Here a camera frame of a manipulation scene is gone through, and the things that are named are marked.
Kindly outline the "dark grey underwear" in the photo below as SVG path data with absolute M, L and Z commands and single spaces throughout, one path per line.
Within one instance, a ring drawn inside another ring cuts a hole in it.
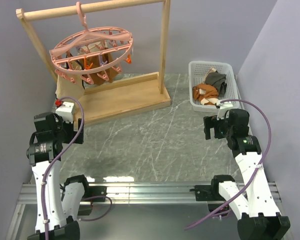
M 219 72 L 210 72 L 205 78 L 205 84 L 213 86 L 219 97 L 224 97 L 227 91 L 227 76 Z

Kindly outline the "pink round clip hanger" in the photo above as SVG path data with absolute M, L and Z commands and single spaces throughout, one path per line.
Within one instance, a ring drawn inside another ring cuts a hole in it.
M 133 35 L 120 27 L 88 28 L 81 3 L 76 11 L 83 31 L 70 35 L 49 51 L 55 73 L 74 83 L 74 75 L 93 85 L 92 74 L 110 82 L 110 72 L 122 73 L 121 62 L 132 63 Z

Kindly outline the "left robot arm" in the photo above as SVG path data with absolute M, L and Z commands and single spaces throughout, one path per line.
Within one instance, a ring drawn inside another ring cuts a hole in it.
M 70 177 L 60 187 L 63 144 L 82 144 L 84 129 L 74 130 L 72 113 L 45 112 L 34 117 L 35 132 L 29 140 L 26 156 L 35 179 L 37 217 L 35 233 L 29 240 L 78 240 L 77 221 L 80 201 L 91 195 L 84 175 Z

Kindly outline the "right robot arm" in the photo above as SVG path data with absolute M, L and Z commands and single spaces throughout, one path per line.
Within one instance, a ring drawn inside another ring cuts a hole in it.
M 230 109 L 204 117 L 205 138 L 225 138 L 228 148 L 241 172 L 244 187 L 239 189 L 229 175 L 216 175 L 211 181 L 210 194 L 224 199 L 237 217 L 237 231 L 241 240 L 281 240 L 291 227 L 272 196 L 263 164 L 258 139 L 249 134 L 249 113 Z

